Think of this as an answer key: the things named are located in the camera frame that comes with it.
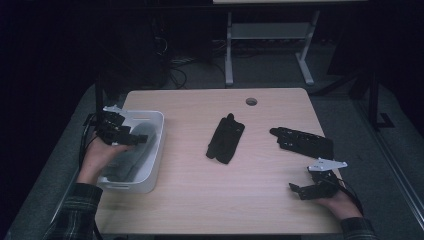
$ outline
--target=black object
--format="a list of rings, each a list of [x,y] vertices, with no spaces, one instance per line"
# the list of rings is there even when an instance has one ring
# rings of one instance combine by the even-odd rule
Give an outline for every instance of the black object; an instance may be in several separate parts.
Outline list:
[[[301,200],[331,198],[339,191],[339,180],[333,171],[309,171],[309,173],[315,185],[299,187],[289,183],[290,189],[298,193]]]
[[[271,128],[269,132],[278,137],[282,149],[313,158],[334,158],[333,141],[328,138],[283,127]]]
[[[242,123],[234,120],[232,113],[228,114],[227,118],[222,118],[208,145],[206,156],[228,164],[236,152],[244,128]]]
[[[147,135],[130,134],[131,127],[122,126],[125,118],[118,113],[104,112],[102,119],[102,122],[97,128],[97,136],[106,144],[137,145],[147,142]]]

